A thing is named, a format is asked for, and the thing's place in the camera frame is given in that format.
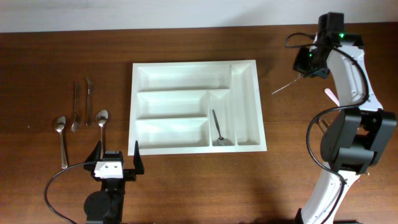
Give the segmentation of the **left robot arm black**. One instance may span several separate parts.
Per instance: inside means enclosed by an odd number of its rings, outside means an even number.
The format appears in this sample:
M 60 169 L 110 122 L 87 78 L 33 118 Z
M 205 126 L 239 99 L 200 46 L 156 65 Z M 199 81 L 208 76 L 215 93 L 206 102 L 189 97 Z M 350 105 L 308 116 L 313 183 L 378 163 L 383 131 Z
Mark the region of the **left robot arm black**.
M 85 200 L 87 223 L 121 223 L 126 182 L 134 182 L 145 171 L 137 142 L 134 146 L 134 168 L 125 169 L 123 163 L 123 153 L 104 152 L 101 141 L 87 157 L 83 168 L 90 172 L 95 181 L 101 182 L 101 189 Z

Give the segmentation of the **small dark teaspoon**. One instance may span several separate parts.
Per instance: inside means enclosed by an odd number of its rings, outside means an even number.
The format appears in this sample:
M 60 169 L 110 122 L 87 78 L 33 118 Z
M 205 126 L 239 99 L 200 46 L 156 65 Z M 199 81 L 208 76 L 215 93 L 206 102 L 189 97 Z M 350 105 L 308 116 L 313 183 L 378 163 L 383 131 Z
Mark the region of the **small dark teaspoon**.
M 224 116 L 222 117 L 222 124 L 219 123 L 215 110 L 212 110 L 215 127 L 218 137 L 215 141 L 216 146 L 233 146 L 232 134 L 229 127 L 229 121 Z

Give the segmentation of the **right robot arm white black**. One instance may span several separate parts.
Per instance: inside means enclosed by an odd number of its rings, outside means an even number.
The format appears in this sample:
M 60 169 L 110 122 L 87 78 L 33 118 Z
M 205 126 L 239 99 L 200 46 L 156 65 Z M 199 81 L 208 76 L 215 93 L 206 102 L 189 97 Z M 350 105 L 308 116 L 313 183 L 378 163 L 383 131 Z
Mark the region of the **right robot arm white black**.
M 397 126 L 393 112 L 384 111 L 366 73 L 364 44 L 359 34 L 344 29 L 344 15 L 329 12 L 319 17 L 313 43 L 299 45 L 293 69 L 301 76 L 333 77 L 338 106 L 318 113 L 338 112 L 325 128 L 320 144 L 322 168 L 315 189 L 296 214 L 296 223 L 333 223 L 349 188 L 370 166 L 376 165 Z

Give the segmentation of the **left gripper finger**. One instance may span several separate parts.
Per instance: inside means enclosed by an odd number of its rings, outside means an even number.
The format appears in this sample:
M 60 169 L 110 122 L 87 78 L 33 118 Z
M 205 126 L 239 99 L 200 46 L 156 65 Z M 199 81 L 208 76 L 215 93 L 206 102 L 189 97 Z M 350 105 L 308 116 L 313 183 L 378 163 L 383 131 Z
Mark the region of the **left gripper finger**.
M 139 152 L 139 143 L 135 142 L 134 145 L 134 158 L 133 158 L 134 170 L 136 174 L 144 174 L 144 164 L 141 159 L 141 155 Z
M 93 151 L 86 158 L 85 162 L 96 162 L 100 160 L 100 157 L 102 155 L 101 150 L 102 150 L 102 142 L 98 141 Z

